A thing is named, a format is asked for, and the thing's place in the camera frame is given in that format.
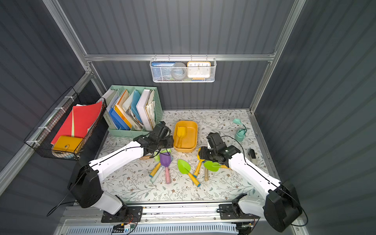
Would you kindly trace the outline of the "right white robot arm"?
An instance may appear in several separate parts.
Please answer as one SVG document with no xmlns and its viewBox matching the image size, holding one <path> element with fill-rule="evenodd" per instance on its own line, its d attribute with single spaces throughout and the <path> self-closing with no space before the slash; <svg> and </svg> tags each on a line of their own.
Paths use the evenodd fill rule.
<svg viewBox="0 0 376 235">
<path fill-rule="evenodd" d="M 280 233 L 304 213 L 292 183 L 283 183 L 262 171 L 245 157 L 242 148 L 227 146 L 219 133 L 210 133 L 207 142 L 208 145 L 202 147 L 198 153 L 206 164 L 214 163 L 230 168 L 260 194 L 260 198 L 255 199 L 242 193 L 232 200 L 231 209 L 221 207 L 221 213 L 233 214 L 237 218 L 246 215 L 263 217 Z"/>
</svg>

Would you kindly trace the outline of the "light blue shovel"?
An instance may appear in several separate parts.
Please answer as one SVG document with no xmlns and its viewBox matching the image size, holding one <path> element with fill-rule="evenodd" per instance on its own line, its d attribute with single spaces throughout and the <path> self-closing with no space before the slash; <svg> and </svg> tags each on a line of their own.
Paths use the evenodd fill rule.
<svg viewBox="0 0 376 235">
<path fill-rule="evenodd" d="M 160 176 L 160 174 L 161 174 L 161 172 L 163 171 L 163 169 L 162 168 L 159 168 L 158 170 L 157 170 L 157 172 L 155 173 L 155 175 L 151 178 L 151 183 L 155 183 L 156 181 L 157 181 L 157 179 L 158 179 L 158 177 Z"/>
</svg>

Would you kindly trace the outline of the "yellow scoop shovel slotted handle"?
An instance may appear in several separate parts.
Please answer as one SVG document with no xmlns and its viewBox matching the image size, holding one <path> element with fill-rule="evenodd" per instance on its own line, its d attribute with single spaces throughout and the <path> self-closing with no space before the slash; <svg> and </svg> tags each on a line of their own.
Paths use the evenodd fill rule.
<svg viewBox="0 0 376 235">
<path fill-rule="evenodd" d="M 200 157 L 200 153 L 201 153 L 201 147 L 199 148 L 199 150 L 198 150 L 198 154 L 197 154 L 197 158 L 198 158 L 198 160 L 199 160 L 199 163 L 198 163 L 198 165 L 197 165 L 197 167 L 196 167 L 196 169 L 195 169 L 195 172 L 194 172 L 194 174 L 193 174 L 193 176 L 194 176 L 195 178 L 197 178 L 197 176 L 199 175 L 199 173 L 200 173 L 200 169 L 201 169 L 201 166 L 202 166 L 202 164 L 205 162 L 205 159 L 202 159 L 202 158 Z"/>
</svg>

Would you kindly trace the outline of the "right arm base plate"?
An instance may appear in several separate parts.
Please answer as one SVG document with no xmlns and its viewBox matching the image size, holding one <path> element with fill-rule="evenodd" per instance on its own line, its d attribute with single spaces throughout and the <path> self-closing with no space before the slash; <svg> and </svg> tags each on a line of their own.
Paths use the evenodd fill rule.
<svg viewBox="0 0 376 235">
<path fill-rule="evenodd" d="M 256 220 L 259 218 L 257 215 L 243 213 L 238 206 L 233 204 L 219 204 L 219 208 L 216 210 L 220 214 L 222 220 L 232 219 L 250 219 Z"/>
</svg>

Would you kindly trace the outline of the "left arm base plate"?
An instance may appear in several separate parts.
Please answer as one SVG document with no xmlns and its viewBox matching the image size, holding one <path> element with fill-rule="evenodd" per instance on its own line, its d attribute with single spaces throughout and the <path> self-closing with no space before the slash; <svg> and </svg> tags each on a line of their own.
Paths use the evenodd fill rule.
<svg viewBox="0 0 376 235">
<path fill-rule="evenodd" d="M 101 223 L 138 223 L 141 220 L 143 209 L 141 206 L 126 206 L 114 215 L 104 211 Z"/>
</svg>

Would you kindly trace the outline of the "yellow rake-edged shovel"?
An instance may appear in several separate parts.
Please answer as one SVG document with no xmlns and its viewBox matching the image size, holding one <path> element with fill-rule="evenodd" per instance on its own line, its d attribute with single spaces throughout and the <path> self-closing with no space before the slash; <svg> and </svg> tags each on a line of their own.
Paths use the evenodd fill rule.
<svg viewBox="0 0 376 235">
<path fill-rule="evenodd" d="M 177 128 L 177 137 L 178 137 L 178 142 L 177 142 L 177 147 L 180 148 L 182 144 L 182 139 L 186 136 L 187 133 L 187 128 L 184 126 L 179 126 Z"/>
</svg>

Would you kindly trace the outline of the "purple shovel pink handle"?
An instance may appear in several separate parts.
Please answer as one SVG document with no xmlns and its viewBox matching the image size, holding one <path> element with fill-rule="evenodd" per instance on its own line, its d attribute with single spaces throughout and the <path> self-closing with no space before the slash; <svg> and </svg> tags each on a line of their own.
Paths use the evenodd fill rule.
<svg viewBox="0 0 376 235">
<path fill-rule="evenodd" d="M 169 165 L 171 164 L 172 159 L 171 159 L 171 153 L 170 152 L 165 152 L 165 153 L 160 153 L 160 163 L 162 166 L 164 166 L 165 169 L 165 181 L 167 184 L 171 183 L 170 179 L 170 173 L 169 173 Z"/>
</svg>

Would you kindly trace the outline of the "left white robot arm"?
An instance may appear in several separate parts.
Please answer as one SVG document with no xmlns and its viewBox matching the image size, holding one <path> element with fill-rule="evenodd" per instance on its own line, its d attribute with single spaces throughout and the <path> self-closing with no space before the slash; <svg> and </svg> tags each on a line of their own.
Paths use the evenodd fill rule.
<svg viewBox="0 0 376 235">
<path fill-rule="evenodd" d="M 104 191 L 102 181 L 134 160 L 172 148 L 173 142 L 171 130 L 161 121 L 147 135 L 134 138 L 126 146 L 87 164 L 77 163 L 68 190 L 84 209 L 97 208 L 117 218 L 126 217 L 127 205 L 119 197 Z"/>
</svg>

